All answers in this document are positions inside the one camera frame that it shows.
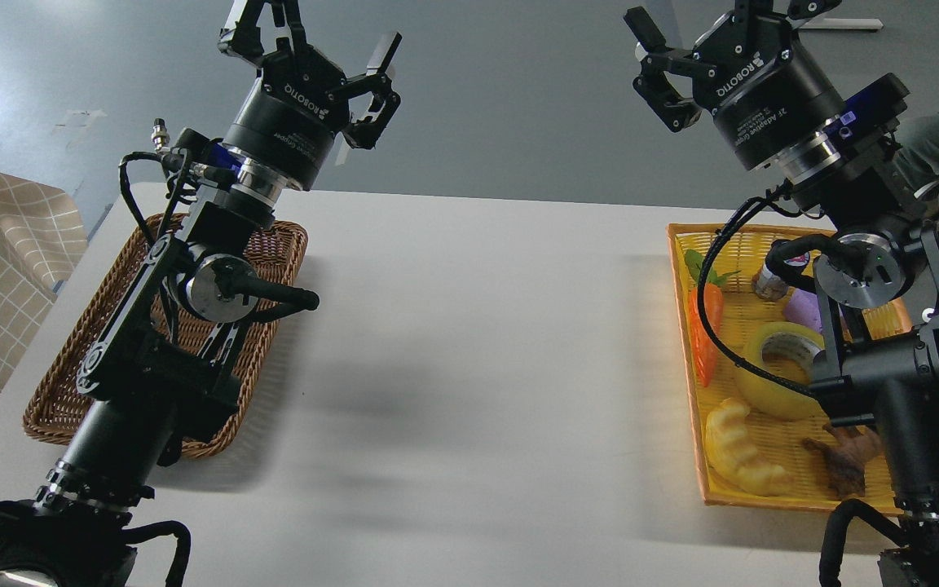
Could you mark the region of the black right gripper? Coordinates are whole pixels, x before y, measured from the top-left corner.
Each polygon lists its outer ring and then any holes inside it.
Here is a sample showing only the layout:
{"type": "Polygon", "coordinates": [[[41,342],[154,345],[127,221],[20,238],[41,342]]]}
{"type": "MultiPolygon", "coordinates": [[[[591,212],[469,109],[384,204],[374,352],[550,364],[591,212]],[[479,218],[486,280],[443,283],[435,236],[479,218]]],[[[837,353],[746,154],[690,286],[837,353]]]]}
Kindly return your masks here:
{"type": "Polygon", "coordinates": [[[733,12],[716,20],[694,51],[670,47],[644,7],[624,15],[642,48],[633,89],[670,131],[692,126],[702,108],[709,111],[745,170],[822,130],[844,108],[796,31],[842,1],[787,1],[784,8],[775,3],[734,1],[733,12]],[[694,79],[694,101],[668,75],[694,79]]]}

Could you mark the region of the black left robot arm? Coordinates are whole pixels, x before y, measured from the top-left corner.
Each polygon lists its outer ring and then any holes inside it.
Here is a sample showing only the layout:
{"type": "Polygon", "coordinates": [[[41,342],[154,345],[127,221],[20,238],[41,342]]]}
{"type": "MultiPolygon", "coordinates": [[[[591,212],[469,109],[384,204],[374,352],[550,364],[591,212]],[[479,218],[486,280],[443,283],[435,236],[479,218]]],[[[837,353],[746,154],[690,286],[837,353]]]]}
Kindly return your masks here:
{"type": "Polygon", "coordinates": [[[147,253],[76,374],[90,410],[33,499],[0,502],[0,586],[123,586],[137,545],[172,537],[165,583],[185,580],[192,536],[179,521],[131,527],[156,466],[184,439],[211,441],[239,408],[234,373],[250,327],[320,304],[267,281],[245,257],[286,188],[311,189],[336,137],[375,148],[401,104],[390,67],[402,37],[381,37],[348,77],[308,42],[295,1],[236,1],[218,49],[257,71],[230,130],[153,123],[151,152],[119,165],[120,194],[147,253]]]}

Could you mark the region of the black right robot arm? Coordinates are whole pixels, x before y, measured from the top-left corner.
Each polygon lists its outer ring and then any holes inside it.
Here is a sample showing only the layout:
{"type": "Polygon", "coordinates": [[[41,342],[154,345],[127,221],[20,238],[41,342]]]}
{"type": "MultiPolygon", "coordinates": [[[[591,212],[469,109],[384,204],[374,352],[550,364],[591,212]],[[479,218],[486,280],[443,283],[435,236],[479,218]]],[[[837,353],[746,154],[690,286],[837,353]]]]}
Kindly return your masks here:
{"type": "Polygon", "coordinates": [[[674,47],[644,7],[624,19],[637,39],[633,88],[671,131],[709,113],[747,170],[775,165],[785,182],[738,208],[694,260],[701,334],[737,365],[819,404],[842,447],[858,428],[879,437],[893,504],[858,498],[860,461],[827,448],[827,480],[851,488],[831,511],[819,566],[838,586],[851,521],[892,542],[879,557],[884,586],[939,586],[939,219],[890,168],[908,89],[888,73],[842,97],[802,45],[799,29],[834,1],[738,1],[691,48],[674,47]],[[754,279],[762,298],[815,294],[823,341],[811,379],[790,382],[734,352],[707,314],[707,279],[721,250],[761,209],[794,201],[831,232],[772,241],[754,279]]]}

